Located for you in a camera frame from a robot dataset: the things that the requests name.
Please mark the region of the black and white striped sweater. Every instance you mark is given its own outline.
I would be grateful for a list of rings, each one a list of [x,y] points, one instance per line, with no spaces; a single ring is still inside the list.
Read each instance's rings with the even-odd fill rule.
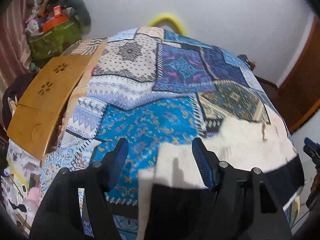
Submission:
[[[281,117],[224,118],[217,135],[163,142],[156,165],[138,172],[138,239],[262,238],[304,185]]]

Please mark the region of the white patterned storage box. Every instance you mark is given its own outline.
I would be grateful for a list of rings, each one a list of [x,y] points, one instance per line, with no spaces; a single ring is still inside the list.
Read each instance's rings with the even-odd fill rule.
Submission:
[[[41,174],[41,161],[23,150],[11,139],[9,139],[7,162],[14,176],[27,187],[29,187],[32,173]]]

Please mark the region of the blue patchwork bed quilt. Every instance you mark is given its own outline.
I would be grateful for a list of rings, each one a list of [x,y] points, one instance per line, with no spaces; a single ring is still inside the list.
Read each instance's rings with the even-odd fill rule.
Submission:
[[[123,239],[144,238],[154,182],[203,188],[195,137],[236,168],[261,168],[286,215],[301,186],[287,126],[249,65],[165,29],[109,37],[66,124],[59,148],[43,161],[40,195],[61,168],[84,169],[125,138],[127,159],[106,194]]]

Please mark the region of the yellow curved headboard tube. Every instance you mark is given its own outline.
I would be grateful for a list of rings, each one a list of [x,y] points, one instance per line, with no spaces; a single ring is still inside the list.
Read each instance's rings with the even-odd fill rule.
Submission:
[[[169,27],[173,27],[177,34],[187,36],[187,32],[182,22],[172,14],[162,13],[157,15],[148,23],[148,27],[158,27],[165,23],[168,24]]]

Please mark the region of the green basket of clutter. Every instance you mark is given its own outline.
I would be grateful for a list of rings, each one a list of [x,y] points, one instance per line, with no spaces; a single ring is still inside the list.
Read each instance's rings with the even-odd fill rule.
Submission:
[[[32,14],[26,21],[33,63],[45,64],[89,33],[91,25],[83,27],[68,13],[64,0],[35,0]]]

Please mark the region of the wooden lap desk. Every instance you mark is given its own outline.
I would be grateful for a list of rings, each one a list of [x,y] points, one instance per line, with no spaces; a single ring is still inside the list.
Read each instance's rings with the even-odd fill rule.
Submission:
[[[36,159],[48,151],[62,110],[90,59],[91,55],[52,58],[18,101],[7,136]]]

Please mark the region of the striped maroon curtain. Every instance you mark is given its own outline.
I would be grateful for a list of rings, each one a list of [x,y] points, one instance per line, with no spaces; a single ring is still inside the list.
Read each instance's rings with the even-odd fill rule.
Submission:
[[[19,75],[29,72],[31,52],[25,22],[35,0],[11,0],[1,12],[1,85],[8,87]]]

